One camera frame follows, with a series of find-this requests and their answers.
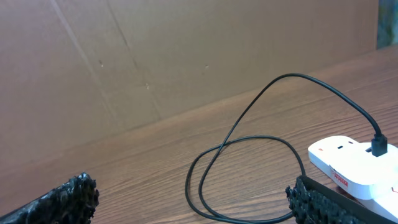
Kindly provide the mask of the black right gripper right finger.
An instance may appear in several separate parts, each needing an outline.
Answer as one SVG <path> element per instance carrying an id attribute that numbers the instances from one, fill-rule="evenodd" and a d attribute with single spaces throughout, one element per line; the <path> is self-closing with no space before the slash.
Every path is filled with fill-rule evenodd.
<path id="1" fill-rule="evenodd" d="M 299 224 L 396 224 L 304 175 L 285 192 Z"/>

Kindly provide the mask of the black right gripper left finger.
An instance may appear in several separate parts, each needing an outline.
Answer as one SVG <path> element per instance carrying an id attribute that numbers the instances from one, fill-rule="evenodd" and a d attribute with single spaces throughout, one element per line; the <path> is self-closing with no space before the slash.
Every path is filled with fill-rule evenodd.
<path id="1" fill-rule="evenodd" d="M 1 224 L 90 224 L 99 205 L 96 181 L 86 172 L 1 216 Z"/>

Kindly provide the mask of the white power strip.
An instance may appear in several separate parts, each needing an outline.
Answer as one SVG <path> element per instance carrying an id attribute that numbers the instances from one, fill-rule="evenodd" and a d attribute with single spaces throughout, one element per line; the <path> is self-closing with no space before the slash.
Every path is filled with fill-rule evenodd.
<path id="1" fill-rule="evenodd" d="M 370 142 L 330 136 L 310 145 L 308 157 L 367 209 L 397 222 L 397 147 L 376 157 Z"/>

